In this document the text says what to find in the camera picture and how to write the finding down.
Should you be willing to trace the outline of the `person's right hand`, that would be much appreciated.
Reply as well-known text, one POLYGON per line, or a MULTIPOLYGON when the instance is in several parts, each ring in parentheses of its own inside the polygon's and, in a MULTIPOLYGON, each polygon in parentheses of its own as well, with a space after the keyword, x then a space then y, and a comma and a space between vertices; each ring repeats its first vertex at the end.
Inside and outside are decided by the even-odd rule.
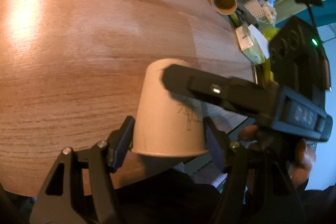
MULTIPOLYGON (((238 133, 240 140, 250 142, 249 147, 254 150, 265 150, 275 142, 274 137, 262 133, 256 125, 243 128, 238 133)), ((308 180, 316 162, 316 154, 306 143, 305 139, 294 141, 295 147, 286 144, 285 157, 290 162, 288 170, 293 186, 297 189, 308 180)))

